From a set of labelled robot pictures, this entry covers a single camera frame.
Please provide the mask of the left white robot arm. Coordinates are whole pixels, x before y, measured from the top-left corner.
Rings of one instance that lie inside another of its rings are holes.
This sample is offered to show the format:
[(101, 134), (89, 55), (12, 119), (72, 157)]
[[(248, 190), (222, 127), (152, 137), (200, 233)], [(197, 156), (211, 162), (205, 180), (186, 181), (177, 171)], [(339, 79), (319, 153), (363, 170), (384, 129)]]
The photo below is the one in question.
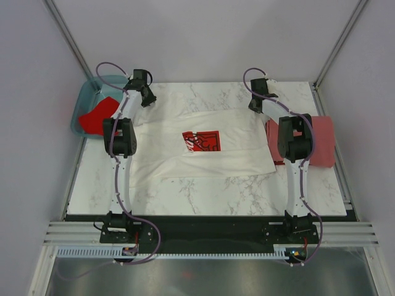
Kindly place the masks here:
[(119, 222), (114, 228), (114, 236), (121, 242), (130, 242), (135, 237), (135, 227), (128, 222), (144, 223), (158, 231), (158, 227), (144, 219), (132, 215), (129, 182), (130, 168), (137, 149), (136, 134), (132, 118), (139, 107), (148, 107), (156, 101), (150, 89), (152, 75), (145, 69), (134, 69), (131, 75), (123, 72), (127, 83), (118, 87), (101, 78), (111, 88), (123, 93), (122, 101), (116, 111), (102, 121), (104, 148), (112, 162), (114, 173), (114, 196), (110, 202), (110, 212), (120, 214), (127, 221)]

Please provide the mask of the white t shirt red print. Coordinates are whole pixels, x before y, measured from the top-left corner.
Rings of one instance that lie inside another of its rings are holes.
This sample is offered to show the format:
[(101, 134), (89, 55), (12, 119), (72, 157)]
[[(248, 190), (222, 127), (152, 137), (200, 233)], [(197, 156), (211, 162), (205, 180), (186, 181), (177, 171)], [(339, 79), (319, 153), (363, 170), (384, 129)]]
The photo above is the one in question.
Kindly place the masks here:
[(159, 178), (230, 178), (275, 172), (261, 117), (249, 109), (190, 112), (177, 93), (133, 118), (130, 187)]

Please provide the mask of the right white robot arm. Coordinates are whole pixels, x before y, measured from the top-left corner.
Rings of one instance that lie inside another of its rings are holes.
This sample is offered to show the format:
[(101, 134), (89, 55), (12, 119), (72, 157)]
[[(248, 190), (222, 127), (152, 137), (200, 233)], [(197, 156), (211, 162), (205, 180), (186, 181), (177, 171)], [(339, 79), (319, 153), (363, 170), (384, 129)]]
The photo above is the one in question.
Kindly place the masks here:
[(307, 171), (315, 149), (312, 118), (293, 112), (270, 94), (266, 78), (251, 80), (247, 88), (252, 98), (249, 109), (268, 116), (278, 125), (277, 149), (283, 158), (288, 184), (288, 201), (282, 233), (288, 242), (298, 242), (312, 229), (312, 215), (307, 207)]

